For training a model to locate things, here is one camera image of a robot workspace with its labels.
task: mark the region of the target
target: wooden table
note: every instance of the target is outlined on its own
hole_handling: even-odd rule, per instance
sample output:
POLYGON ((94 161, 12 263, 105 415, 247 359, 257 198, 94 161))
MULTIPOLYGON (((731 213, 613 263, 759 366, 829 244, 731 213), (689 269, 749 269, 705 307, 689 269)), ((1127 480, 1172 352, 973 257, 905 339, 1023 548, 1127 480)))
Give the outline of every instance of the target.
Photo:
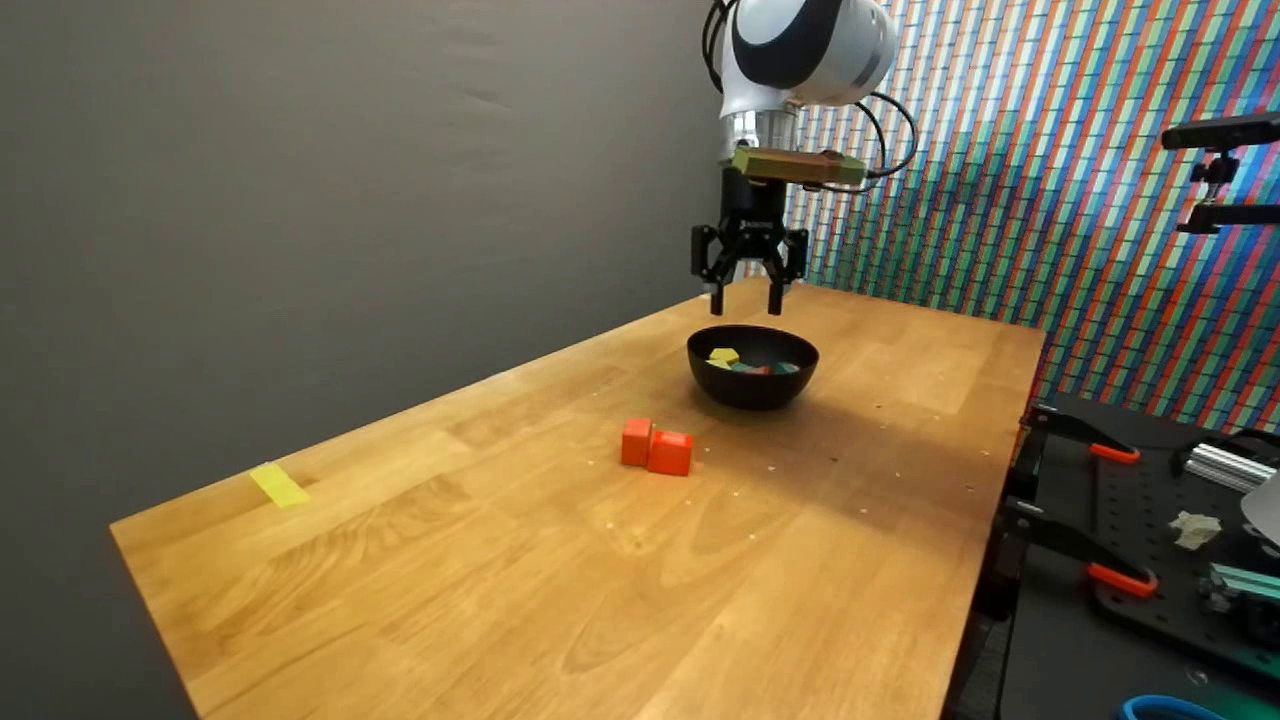
POLYGON ((938 716, 1041 333, 759 283, 788 410, 689 374, 689 301, 113 525, 200 716, 938 716), (620 424, 696 431, 685 480, 620 424))

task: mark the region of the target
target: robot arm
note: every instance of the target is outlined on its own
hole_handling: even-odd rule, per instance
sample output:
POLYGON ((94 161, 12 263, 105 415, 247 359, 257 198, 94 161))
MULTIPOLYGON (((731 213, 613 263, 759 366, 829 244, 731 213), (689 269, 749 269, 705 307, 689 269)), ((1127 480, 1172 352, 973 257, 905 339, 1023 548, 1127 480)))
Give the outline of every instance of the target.
POLYGON ((728 152, 759 149, 759 123, 788 108, 867 97, 897 46, 897 22, 871 0, 734 0, 721 43, 728 152))
POLYGON ((793 110, 803 105, 855 105, 890 67, 901 31, 876 0, 711 0, 705 64, 722 91, 722 188, 721 224, 690 228, 690 272, 722 283, 740 258, 768 269, 768 313, 803 277, 807 233, 783 228, 783 188, 859 182, 850 155, 793 152, 793 110))

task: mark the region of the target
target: black bowl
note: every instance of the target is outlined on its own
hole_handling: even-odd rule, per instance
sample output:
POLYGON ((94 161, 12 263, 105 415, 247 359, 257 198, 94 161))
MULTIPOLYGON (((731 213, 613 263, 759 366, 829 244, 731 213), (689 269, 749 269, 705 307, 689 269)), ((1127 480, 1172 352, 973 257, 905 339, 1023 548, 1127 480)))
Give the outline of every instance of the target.
POLYGON ((715 322, 689 335, 689 366, 696 386, 728 406, 783 406, 807 382, 820 352, 793 333, 755 322, 715 322), (734 366, 715 366, 711 348, 734 348, 734 366))

